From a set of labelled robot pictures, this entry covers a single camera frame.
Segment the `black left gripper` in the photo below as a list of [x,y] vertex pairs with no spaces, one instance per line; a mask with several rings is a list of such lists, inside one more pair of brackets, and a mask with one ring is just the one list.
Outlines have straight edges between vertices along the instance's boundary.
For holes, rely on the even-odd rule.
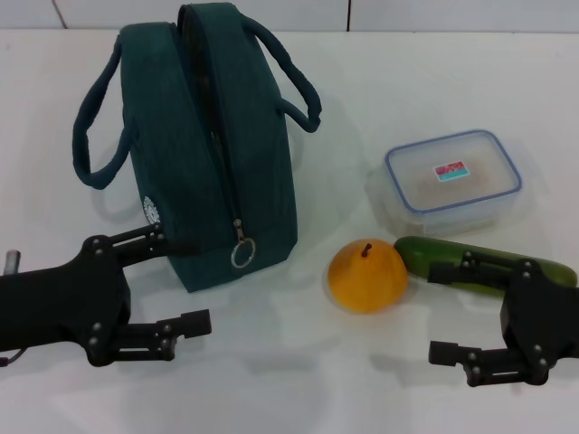
[[123,268],[162,257],[193,257],[192,241],[170,240],[161,225],[84,241],[66,264],[1,277],[1,350],[72,342],[93,366],[172,361],[179,337],[212,333],[208,309],[149,324],[128,324]]

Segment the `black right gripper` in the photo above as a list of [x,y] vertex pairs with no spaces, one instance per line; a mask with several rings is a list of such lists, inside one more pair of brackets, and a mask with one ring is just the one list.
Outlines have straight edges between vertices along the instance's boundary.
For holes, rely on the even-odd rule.
[[555,283],[537,261],[467,251],[458,265],[432,262],[427,281],[478,285],[505,294],[500,323],[507,348],[483,350],[430,342],[429,363],[460,364],[470,387],[543,385],[559,360],[578,357],[578,289]]

